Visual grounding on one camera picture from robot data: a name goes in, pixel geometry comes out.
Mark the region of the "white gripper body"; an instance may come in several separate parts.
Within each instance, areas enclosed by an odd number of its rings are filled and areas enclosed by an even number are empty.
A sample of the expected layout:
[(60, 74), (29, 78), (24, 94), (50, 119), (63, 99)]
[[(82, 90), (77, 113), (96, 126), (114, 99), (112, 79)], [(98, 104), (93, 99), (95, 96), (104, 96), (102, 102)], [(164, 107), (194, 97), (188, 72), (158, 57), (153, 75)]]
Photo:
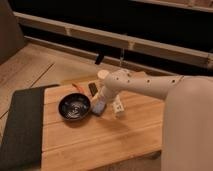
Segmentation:
[(99, 102), (103, 101), (105, 103), (111, 102), (115, 98), (115, 92), (106, 87), (102, 87), (96, 95), (91, 99), (91, 104), (95, 107)]

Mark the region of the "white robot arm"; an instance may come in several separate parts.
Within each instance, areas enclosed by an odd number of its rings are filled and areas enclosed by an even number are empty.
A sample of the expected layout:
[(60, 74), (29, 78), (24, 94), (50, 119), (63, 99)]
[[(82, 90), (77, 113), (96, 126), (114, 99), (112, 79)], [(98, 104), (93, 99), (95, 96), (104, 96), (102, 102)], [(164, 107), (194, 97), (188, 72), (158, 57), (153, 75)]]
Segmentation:
[(165, 102), (161, 171), (213, 171), (213, 77), (145, 76), (125, 69), (97, 73), (105, 103), (130, 91)]

